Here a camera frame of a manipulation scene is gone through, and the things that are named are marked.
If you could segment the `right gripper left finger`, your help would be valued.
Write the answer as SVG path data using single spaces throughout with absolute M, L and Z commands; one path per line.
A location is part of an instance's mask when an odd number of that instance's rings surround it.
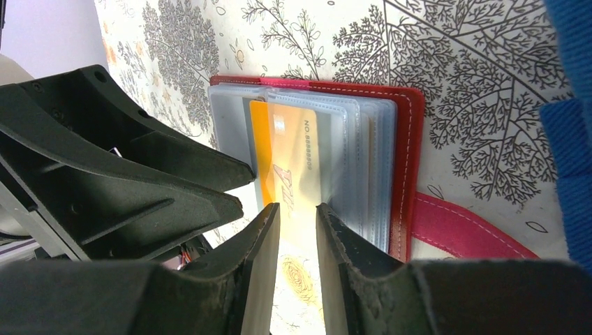
M 185 266 L 198 281 L 196 334 L 269 334 L 281 206 L 268 204 L 243 230 Z

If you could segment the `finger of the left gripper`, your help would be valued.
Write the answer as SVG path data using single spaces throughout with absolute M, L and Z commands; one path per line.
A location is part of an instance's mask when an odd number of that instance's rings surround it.
M 1 121 L 70 131 L 106 152 L 116 148 L 128 161 L 215 191 L 255 179 L 247 163 L 151 117 L 99 65 L 1 86 Z
M 52 256 L 157 258 L 241 218 L 243 185 L 242 162 L 177 135 L 1 133 L 1 206 Z

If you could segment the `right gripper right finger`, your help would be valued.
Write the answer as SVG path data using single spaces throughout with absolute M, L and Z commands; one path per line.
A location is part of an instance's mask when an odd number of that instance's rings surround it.
M 353 232 L 326 203 L 316 243 L 327 334 L 413 334 L 416 285 L 402 262 Z

